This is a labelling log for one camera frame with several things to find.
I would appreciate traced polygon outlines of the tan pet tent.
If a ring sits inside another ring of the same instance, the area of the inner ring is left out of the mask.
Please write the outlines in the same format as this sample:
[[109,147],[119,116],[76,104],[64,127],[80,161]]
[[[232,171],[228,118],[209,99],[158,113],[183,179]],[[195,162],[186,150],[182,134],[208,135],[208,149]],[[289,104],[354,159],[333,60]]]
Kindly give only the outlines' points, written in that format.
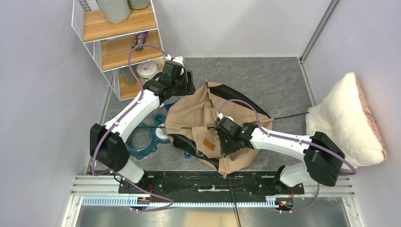
[[226,176],[248,167],[260,151],[243,148],[225,157],[221,154],[214,130],[220,109],[240,126],[259,120],[262,127],[273,128],[273,118],[247,96],[227,85],[206,81],[193,95],[184,96],[172,105],[166,116],[165,132],[176,148]]

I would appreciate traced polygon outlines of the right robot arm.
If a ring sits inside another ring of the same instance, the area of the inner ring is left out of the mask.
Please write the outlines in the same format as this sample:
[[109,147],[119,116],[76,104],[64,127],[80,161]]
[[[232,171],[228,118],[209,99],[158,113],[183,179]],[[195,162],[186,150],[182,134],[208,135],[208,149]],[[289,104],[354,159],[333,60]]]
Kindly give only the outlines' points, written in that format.
[[279,168],[273,180],[278,193],[306,182],[334,187],[340,175],[345,154],[323,132],[313,136],[300,136],[268,130],[253,123],[243,126],[223,117],[215,126],[223,154],[237,153],[240,149],[264,149],[300,160],[300,163]]

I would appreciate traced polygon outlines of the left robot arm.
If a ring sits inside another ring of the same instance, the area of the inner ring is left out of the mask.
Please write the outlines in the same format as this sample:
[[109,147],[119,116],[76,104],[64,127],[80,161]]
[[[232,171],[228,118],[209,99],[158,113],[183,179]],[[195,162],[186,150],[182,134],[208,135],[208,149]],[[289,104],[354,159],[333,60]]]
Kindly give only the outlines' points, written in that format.
[[107,171],[113,171],[130,182],[130,187],[137,193],[148,188],[148,180],[143,177],[144,170],[131,159],[125,145],[129,135],[152,111],[173,96],[194,94],[192,72],[184,67],[184,58],[175,57],[166,60],[163,70],[148,80],[139,94],[112,120],[103,125],[94,124],[90,129],[90,155],[92,175],[101,175],[106,171],[95,171],[96,162]]

